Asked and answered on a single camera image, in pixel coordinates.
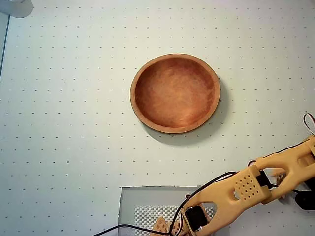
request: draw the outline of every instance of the wooden bowl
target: wooden bowl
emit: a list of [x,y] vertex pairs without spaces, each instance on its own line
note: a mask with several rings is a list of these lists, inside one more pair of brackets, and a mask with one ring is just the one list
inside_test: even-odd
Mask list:
[[169,54],[146,63],[130,89],[132,108],[152,129],[165,133],[193,130],[209,119],[220,98],[216,73],[204,61]]

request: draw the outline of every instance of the black wire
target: black wire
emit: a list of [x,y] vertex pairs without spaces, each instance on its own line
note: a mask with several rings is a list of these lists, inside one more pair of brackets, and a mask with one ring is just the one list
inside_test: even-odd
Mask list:
[[[276,184],[271,184],[271,186],[273,186],[274,188],[278,188],[279,187],[279,185],[276,185]],[[296,189],[293,189],[292,192],[299,193],[300,191],[296,190]]]
[[232,175],[234,175],[234,174],[236,174],[236,173],[237,173],[237,172],[226,172],[226,173],[224,173],[224,174],[222,174],[222,175],[220,175],[220,176],[214,178],[213,180],[207,182],[205,185],[201,186],[201,187],[198,188],[196,191],[194,191],[194,192],[193,192],[188,198],[186,198],[186,199],[180,204],[180,206],[177,208],[177,211],[176,211],[176,213],[175,213],[175,215],[174,215],[172,224],[171,224],[170,227],[169,227],[169,232],[167,232],[167,233],[159,232],[159,231],[155,231],[155,230],[149,230],[149,229],[141,228],[141,227],[138,227],[138,226],[135,226],[135,225],[130,225],[130,224],[120,224],[120,225],[116,225],[116,226],[114,226],[114,227],[112,227],[112,228],[110,228],[110,229],[107,229],[107,230],[105,230],[105,231],[102,231],[102,232],[97,233],[97,234],[92,235],[92,236],[100,236],[100,235],[106,234],[106,233],[108,233],[108,232],[110,232],[110,231],[112,231],[112,230],[115,230],[115,229],[118,229],[118,228],[122,228],[122,227],[127,227],[127,228],[136,229],[136,230],[146,231],[146,232],[153,233],[153,234],[158,234],[158,235],[166,235],[166,236],[171,235],[171,236],[173,236],[173,234],[172,234],[172,229],[173,229],[174,223],[175,223],[175,221],[176,221],[176,218],[177,218],[178,213],[179,213],[180,210],[183,208],[184,204],[185,204],[190,198],[192,198],[194,195],[196,195],[198,192],[200,192],[200,191],[203,190],[204,188],[208,187],[208,186],[209,186],[210,184],[212,184],[213,182],[216,182],[216,181],[220,180],[221,178],[223,178],[223,177],[225,177],[225,176],[227,176],[227,175],[230,175],[230,176],[226,177],[226,178],[229,178],[229,177],[231,177]]
[[269,154],[269,155],[267,155],[267,156],[270,156],[270,155],[272,155],[272,154],[276,154],[276,153],[283,152],[283,151],[288,150],[288,149],[290,149],[290,148],[294,148],[294,147],[296,147],[296,146],[299,146],[299,145],[302,144],[302,143],[303,143],[303,141],[300,142],[300,143],[298,143],[298,144],[295,144],[295,145],[286,147],[286,148],[284,148],[284,149],[282,149],[282,150],[280,150],[280,151],[276,151],[276,152],[274,152],[274,153],[271,153],[271,154]]

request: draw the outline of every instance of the yellow 3d-printed arm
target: yellow 3d-printed arm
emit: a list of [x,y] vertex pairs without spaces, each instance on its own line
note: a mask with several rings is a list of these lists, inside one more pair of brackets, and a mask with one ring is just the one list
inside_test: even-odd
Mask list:
[[[232,223],[246,209],[262,202],[264,204],[292,191],[297,185],[315,177],[315,136],[310,136],[303,143],[281,153],[259,158],[255,164],[238,172],[228,179],[215,182],[192,196],[184,205],[181,213],[184,223],[194,236],[207,236]],[[278,188],[269,190],[260,186],[257,178],[259,170],[279,168],[286,177]],[[202,203],[215,203],[217,212],[212,219],[205,213]],[[196,208],[202,209],[205,219],[196,229],[192,223]]]

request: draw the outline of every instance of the white dotted surface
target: white dotted surface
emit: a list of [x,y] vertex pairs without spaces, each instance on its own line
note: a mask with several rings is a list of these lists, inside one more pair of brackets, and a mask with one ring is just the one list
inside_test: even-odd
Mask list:
[[[308,133],[313,0],[33,0],[10,19],[0,80],[0,235],[83,236],[117,224],[122,186],[196,186]],[[129,88],[148,60],[201,58],[220,77],[204,126],[155,132]],[[275,201],[231,235],[314,235],[313,212]]]

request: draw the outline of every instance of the bowl rim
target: bowl rim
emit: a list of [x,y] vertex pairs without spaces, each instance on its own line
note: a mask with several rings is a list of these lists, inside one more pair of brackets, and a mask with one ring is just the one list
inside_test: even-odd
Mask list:
[[[187,126],[183,126],[183,127],[167,127],[167,126],[162,126],[162,125],[159,125],[159,124],[152,122],[151,120],[149,120],[148,118],[146,118],[142,114],[141,110],[139,109],[139,107],[136,103],[136,99],[135,99],[135,89],[136,89],[138,80],[139,80],[140,76],[142,75],[142,73],[149,66],[151,66],[151,65],[153,65],[159,61],[166,60],[169,58],[184,58],[184,59],[189,59],[189,60],[192,60],[192,61],[198,63],[210,74],[210,76],[213,80],[213,83],[214,83],[214,90],[215,90],[214,101],[213,101],[209,111],[207,112],[207,114],[205,116],[203,116],[202,118],[200,118],[195,123],[187,125]],[[136,116],[146,126],[152,128],[152,129],[155,129],[157,131],[163,132],[163,133],[171,133],[171,134],[185,133],[185,132],[191,131],[191,130],[196,129],[197,127],[203,125],[210,118],[210,116],[214,113],[215,109],[218,106],[219,99],[220,99],[220,83],[219,83],[219,78],[218,78],[217,74],[214,72],[214,70],[206,62],[204,62],[203,60],[201,60],[195,56],[188,55],[188,54],[178,54],[178,53],[166,54],[166,55],[162,55],[162,56],[159,56],[157,58],[154,58],[154,59],[148,61],[136,73],[136,75],[134,76],[134,79],[131,83],[131,87],[130,87],[130,102],[131,102],[132,109],[133,109],[134,113],[136,114]]]

